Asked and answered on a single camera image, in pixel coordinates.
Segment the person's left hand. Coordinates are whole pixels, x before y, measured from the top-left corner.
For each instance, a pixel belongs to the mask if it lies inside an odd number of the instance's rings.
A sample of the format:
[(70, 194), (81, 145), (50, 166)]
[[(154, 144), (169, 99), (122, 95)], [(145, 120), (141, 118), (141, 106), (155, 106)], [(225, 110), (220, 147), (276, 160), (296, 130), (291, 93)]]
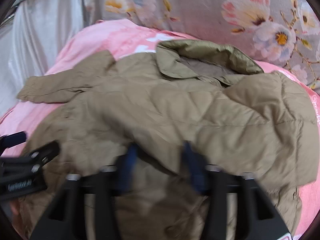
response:
[(25, 225), (20, 213), (20, 202), (19, 200), (11, 200), (10, 208), (12, 211), (12, 224), (14, 228), (19, 232), (25, 232)]

